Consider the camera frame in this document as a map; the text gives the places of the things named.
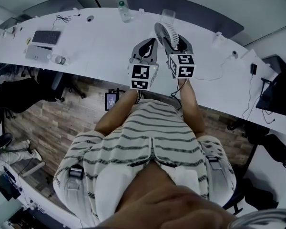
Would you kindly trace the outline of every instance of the white striped shirt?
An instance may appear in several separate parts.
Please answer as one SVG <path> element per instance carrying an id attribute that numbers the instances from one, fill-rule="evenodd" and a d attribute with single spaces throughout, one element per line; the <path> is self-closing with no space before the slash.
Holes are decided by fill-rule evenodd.
<path id="1" fill-rule="evenodd" d="M 123 125 L 106 137 L 95 131 L 79 133 L 54 176 L 54 189 L 76 216 L 94 226 L 114 213 L 127 185 L 151 159 L 175 184 L 221 206 L 234 192 L 236 178 L 220 141 L 212 136 L 196 139 L 172 106 L 150 99 L 134 105 Z M 82 180 L 69 176 L 76 164 L 83 166 Z M 103 196 L 104 191 L 114 194 L 111 180 L 120 191 Z M 107 199 L 113 200 L 108 203 L 112 208 L 104 212 Z"/>

